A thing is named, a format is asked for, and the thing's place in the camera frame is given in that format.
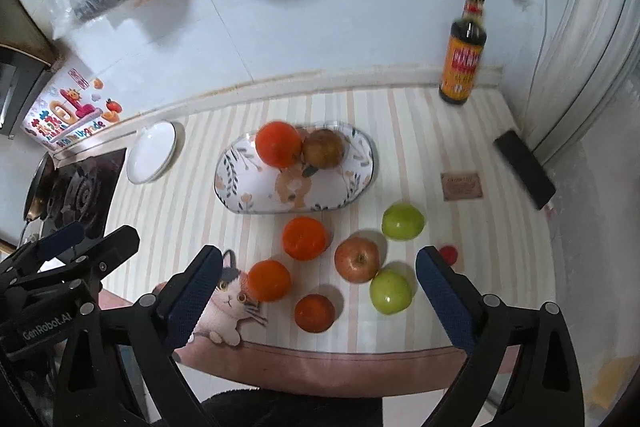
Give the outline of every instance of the white plate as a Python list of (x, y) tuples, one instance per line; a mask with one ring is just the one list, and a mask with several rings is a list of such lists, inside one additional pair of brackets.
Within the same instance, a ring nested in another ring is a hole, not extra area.
[(265, 165), (255, 152), (255, 133), (236, 140), (220, 156), (214, 190), (235, 214), (280, 214), (335, 210), (352, 203), (373, 179), (374, 155), (369, 139), (345, 123), (297, 126), (305, 138), (316, 129), (337, 132), (344, 159), (334, 169), (298, 164), (288, 169)]
[(158, 177), (175, 150), (175, 128), (170, 122), (158, 122), (139, 133), (127, 159), (127, 178), (134, 185)]

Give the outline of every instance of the sticker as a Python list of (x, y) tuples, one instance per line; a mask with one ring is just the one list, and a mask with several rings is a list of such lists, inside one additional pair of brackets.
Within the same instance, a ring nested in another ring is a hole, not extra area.
[(443, 172), (440, 175), (445, 201), (482, 198), (482, 185), (477, 172)]
[(76, 81), (76, 84), (78, 84), (81, 89), (88, 89), (89, 83), (84, 79), (84, 76), (78, 73), (78, 70), (75, 68), (69, 70), (69, 76)]
[(482, 55), (482, 46), (449, 39), (440, 90), (453, 100), (466, 100), (474, 87), (474, 78)]

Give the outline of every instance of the blue gripper pad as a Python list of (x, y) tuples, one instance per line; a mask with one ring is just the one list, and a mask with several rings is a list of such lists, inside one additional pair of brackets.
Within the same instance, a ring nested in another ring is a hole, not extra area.
[[(222, 253), (218, 248), (206, 245), (187, 269), (172, 277), (158, 295), (156, 311), (164, 315), (166, 337), (162, 344), (168, 352), (186, 345), (220, 281), (220, 274)], [(163, 298), (170, 300), (164, 311)]]
[(458, 276), (444, 261), (442, 261), (442, 267), (438, 267), (430, 257), (430, 252), (440, 255), (434, 247), (425, 247), (418, 252), (415, 258), (416, 277), (447, 332), (451, 344), (458, 349), (464, 349), (470, 355), (476, 347), (474, 320), (441, 270), (450, 270), (451, 274)]
[(36, 250), (36, 257), (43, 263), (51, 261), (54, 257), (63, 253), (75, 245), (82, 243), (84, 239), (84, 227), (77, 221), (41, 239)]

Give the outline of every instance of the soy sauce bottle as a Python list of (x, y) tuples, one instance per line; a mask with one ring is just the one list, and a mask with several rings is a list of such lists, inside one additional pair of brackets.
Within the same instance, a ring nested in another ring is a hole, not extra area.
[(449, 48), (440, 79), (440, 97), (448, 103), (466, 102), (474, 87), (486, 42), (482, 26), (484, 0), (466, 0), (462, 17), (451, 25)]

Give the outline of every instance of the table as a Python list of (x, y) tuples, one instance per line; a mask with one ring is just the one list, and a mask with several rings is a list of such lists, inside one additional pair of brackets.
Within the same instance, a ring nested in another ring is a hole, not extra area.
[[(224, 148), (270, 120), (345, 121), (376, 146), (378, 173), (366, 192), (346, 208), (315, 214), (332, 230), (334, 241), (327, 253), (304, 264), (280, 247), (282, 227), (294, 214), (232, 214), (213, 191)], [(433, 87), (320, 92), (231, 105), (175, 124), (182, 150), (160, 179), (132, 185), (123, 169), (107, 232), (124, 224), (136, 227), (140, 251), (104, 280), (105, 288), (133, 301), (182, 271), (204, 244), (234, 250), (243, 271), (274, 257), (294, 279), (290, 295), (261, 307), (266, 327), (243, 321), (239, 347), (197, 337), (178, 350), (188, 365), (251, 385), (337, 396), (446, 387), (464, 356), (450, 347), (424, 293), (418, 289), (407, 311), (383, 317), (370, 304), (368, 285), (346, 283), (333, 266), (338, 243), (358, 230), (379, 230), (384, 210), (398, 200), (412, 202), (428, 220), (415, 240), (388, 242), (384, 254), (385, 264), (412, 277), (414, 286), (417, 251), (452, 243), (460, 251), (453, 268), (481, 293), (532, 308), (555, 298), (545, 215), (535, 210), (492, 145), (514, 127), (496, 89), (476, 89), (462, 107), (446, 105)], [(442, 172), (478, 172), (484, 197), (444, 201)], [(340, 312), (325, 333), (305, 333), (292, 321), (295, 303), (308, 293), (325, 293)], [(279, 372), (265, 377), (276, 367)]]

